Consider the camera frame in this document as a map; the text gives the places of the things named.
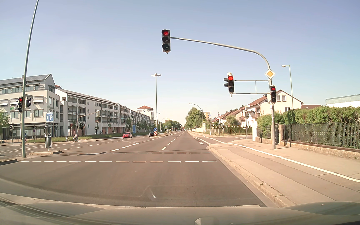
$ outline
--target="sky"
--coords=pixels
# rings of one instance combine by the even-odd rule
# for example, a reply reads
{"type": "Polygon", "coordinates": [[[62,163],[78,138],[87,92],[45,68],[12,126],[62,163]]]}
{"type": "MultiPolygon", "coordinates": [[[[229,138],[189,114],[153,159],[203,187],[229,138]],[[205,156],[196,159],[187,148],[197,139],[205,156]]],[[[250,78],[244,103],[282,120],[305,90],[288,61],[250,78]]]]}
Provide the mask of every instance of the sky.
{"type": "MultiPolygon", "coordinates": [[[[36,0],[0,0],[0,80],[21,77],[36,0]]],[[[234,78],[265,80],[257,54],[184,40],[162,52],[162,29],[173,37],[252,49],[276,73],[273,85],[304,104],[360,94],[360,0],[332,1],[130,1],[40,0],[28,76],[52,74],[55,84],[109,99],[133,110],[155,108],[158,119],[182,124],[199,105],[212,116],[262,95],[233,95],[234,78]]],[[[235,82],[255,92],[254,82],[235,82]]],[[[258,92],[268,92],[258,82],[258,92]]]]}

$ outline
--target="red traffic light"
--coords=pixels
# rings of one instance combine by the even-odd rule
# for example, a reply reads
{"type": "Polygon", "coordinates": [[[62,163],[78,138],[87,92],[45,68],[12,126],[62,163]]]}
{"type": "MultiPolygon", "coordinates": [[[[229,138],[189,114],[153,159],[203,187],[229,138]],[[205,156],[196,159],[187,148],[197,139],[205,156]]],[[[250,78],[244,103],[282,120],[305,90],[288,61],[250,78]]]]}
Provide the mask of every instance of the red traffic light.
{"type": "Polygon", "coordinates": [[[169,36],[169,31],[168,31],[168,30],[162,30],[162,35],[163,35],[164,37],[169,36]]]}

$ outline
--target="car hood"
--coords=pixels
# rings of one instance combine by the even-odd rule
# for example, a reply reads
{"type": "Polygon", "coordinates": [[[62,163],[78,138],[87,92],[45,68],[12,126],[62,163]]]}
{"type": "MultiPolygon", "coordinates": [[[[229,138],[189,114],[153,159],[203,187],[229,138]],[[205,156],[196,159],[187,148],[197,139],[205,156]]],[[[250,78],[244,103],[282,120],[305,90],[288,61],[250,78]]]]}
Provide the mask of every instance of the car hood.
{"type": "Polygon", "coordinates": [[[341,201],[308,203],[285,208],[122,207],[103,209],[66,202],[0,207],[0,224],[10,225],[333,225],[347,222],[352,225],[358,224],[359,221],[360,203],[341,201]]]}

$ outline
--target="dark car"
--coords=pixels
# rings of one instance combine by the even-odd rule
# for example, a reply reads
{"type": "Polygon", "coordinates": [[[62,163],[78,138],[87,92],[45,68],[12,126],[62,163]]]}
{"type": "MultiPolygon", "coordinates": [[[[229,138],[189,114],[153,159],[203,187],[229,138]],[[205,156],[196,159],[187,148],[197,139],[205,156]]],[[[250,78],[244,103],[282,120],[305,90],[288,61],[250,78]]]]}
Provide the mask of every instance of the dark car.
{"type": "Polygon", "coordinates": [[[123,134],[122,138],[133,138],[133,135],[130,132],[126,132],[123,134]]]}

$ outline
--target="blue sign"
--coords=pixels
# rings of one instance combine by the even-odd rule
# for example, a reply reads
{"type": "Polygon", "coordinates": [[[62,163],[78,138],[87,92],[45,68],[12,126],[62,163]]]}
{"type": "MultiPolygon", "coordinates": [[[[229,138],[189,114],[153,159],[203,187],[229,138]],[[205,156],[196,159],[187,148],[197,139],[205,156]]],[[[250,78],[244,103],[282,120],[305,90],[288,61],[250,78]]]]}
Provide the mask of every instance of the blue sign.
{"type": "Polygon", "coordinates": [[[53,122],[54,121],[54,112],[45,113],[45,120],[47,122],[53,122]]]}

